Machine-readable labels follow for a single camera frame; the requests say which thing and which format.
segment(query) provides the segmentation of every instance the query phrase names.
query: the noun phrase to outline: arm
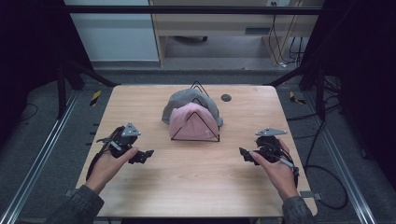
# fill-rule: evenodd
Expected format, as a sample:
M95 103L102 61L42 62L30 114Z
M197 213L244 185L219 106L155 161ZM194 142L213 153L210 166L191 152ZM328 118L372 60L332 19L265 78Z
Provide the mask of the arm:
M45 223L93 223L104 204L99 193L137 150L137 147L133 147L117 159L113 158L109 151L104 152L93 167L85 185L57 208Z
M283 150L289 148L279 139ZM294 176L289 166L280 161L271 163L259 153L250 151L251 157L264 168L272 184L283 201L282 211L286 223L316 223L305 201L300 197L294 184Z

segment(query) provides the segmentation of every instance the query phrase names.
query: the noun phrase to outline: pink fabric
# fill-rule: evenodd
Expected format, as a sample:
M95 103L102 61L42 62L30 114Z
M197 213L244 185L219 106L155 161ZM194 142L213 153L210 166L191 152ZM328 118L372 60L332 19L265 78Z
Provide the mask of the pink fabric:
M169 132L174 139L206 140L219 135L219 127L208 109L195 103L188 103L172 110Z

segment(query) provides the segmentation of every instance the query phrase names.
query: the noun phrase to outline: gray hat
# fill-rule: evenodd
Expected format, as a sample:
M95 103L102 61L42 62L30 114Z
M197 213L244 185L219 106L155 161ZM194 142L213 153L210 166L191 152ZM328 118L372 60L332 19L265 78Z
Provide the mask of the gray hat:
M163 109L163 122L169 124L174 108L180 108L188 103L196 103L209 110L219 127L223 125L223 119L219 117L219 110L216 103L205 93L196 89L186 89L175 92L169 99L168 105Z

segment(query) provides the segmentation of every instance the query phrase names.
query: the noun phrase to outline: yellow and black tape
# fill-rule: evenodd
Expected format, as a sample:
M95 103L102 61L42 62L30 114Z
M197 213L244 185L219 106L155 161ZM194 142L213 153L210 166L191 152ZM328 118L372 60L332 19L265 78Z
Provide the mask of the yellow and black tape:
M95 106L95 105L96 105L96 102L98 101L98 98L99 98L99 96L100 96L100 93L101 93L101 91L96 91L96 92L93 94L93 97L92 97L91 102L90 102L90 106Z
M298 104L300 104L300 105L305 105L305 100L298 100L298 99L296 99L295 98L295 96L294 96L294 92L290 92L290 100L292 101L292 102L296 102L296 103L298 103Z

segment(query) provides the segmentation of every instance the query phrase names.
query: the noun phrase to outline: hat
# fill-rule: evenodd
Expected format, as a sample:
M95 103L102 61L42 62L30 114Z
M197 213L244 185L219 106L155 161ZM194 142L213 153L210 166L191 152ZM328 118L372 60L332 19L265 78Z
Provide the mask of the hat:
M180 108L188 103L196 103L209 110L219 127L223 125L223 119L219 117L219 110L216 103L205 93L196 89L186 89L175 92L169 99L168 104L163 109L163 122L169 124L169 118L173 109Z
M219 126L209 110L188 103L172 110L169 134L172 139L206 140L219 136Z

